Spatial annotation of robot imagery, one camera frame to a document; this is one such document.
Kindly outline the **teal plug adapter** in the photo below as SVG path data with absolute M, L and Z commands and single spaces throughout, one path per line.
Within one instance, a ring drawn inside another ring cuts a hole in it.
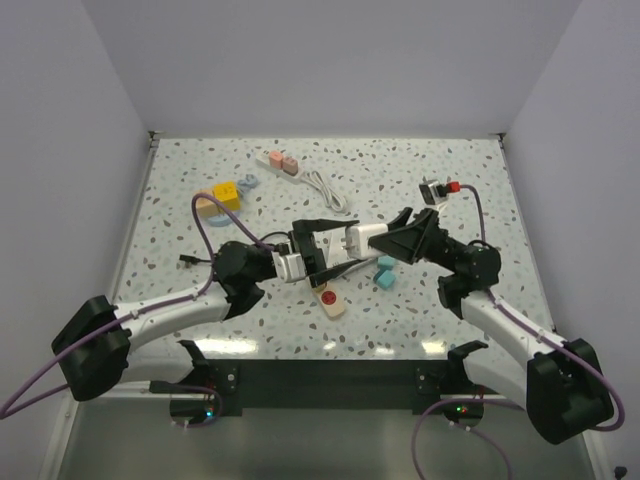
M 397 261 L 394 258 L 387 255 L 381 256 L 377 259 L 377 267 L 379 270 L 383 271 L 392 270 L 396 263 Z
M 374 275 L 373 281 L 378 288 L 390 290 L 396 282 L 396 276 L 391 270 L 380 269 Z

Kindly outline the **white tiger plug adapter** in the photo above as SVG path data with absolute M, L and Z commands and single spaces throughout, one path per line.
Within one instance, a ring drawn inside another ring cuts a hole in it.
M 352 225 L 345 229 L 340 237 L 340 244 L 349 260 L 378 258 L 384 253 L 372 247 L 370 240 L 388 231 L 388 226 L 385 223 Z

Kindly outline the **white triangular power strip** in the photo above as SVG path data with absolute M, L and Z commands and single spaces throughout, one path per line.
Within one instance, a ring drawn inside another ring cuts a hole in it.
M 349 260 L 346 257 L 346 254 L 344 253 L 340 244 L 340 237 L 342 236 L 343 233 L 344 231 L 342 230 L 332 230 L 330 232 L 328 246 L 326 247 L 324 252 L 325 263 L 328 268 L 331 268 L 349 261 L 361 261 L 360 265 L 349 269 L 345 274 L 342 275 L 342 276 L 346 276 L 350 273 L 355 272 L 356 270 L 359 270 L 365 266 L 370 265 L 372 262 L 376 261 L 379 258 L 378 257 L 378 258 L 373 258 L 369 260 Z

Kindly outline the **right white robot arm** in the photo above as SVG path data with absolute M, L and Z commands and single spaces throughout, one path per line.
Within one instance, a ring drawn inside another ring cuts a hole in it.
M 625 420 L 620 395 L 604 377 L 594 348 L 567 341 L 529 320 L 491 288 L 499 280 L 499 251 L 483 240 L 464 244 L 440 227 L 436 211 L 405 209 L 368 241 L 369 247 L 407 264 L 434 263 L 449 274 L 438 280 L 441 304 L 485 332 L 520 366 L 499 373 L 462 353 L 445 369 L 448 386 L 459 393 L 488 387 L 527 413 L 536 431 L 557 445 L 585 430 L 613 431 Z

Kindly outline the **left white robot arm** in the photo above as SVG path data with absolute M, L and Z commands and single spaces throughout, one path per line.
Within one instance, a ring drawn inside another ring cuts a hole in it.
M 209 276 L 193 287 L 138 302 L 87 300 L 53 340 L 55 360 L 79 402 L 141 381 L 196 392 L 213 382 L 197 345 L 181 339 L 175 353 L 154 353 L 150 344 L 247 313 L 263 298 L 259 285 L 267 280 L 325 287 L 363 263 L 365 250 L 356 222 L 324 219 L 295 222 L 280 244 L 228 241 L 211 253 Z

